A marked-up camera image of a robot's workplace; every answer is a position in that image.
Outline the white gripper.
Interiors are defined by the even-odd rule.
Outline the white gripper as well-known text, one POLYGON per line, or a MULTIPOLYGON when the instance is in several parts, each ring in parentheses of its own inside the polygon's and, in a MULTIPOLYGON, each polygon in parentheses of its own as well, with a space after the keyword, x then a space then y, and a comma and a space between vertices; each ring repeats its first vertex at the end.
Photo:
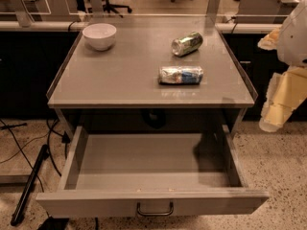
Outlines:
POLYGON ((276 28, 260 39, 257 46, 275 50, 277 56, 291 66, 283 74, 274 73, 269 82, 266 101, 261 111, 259 127, 276 132, 307 99, 307 0, 301 0, 276 28))

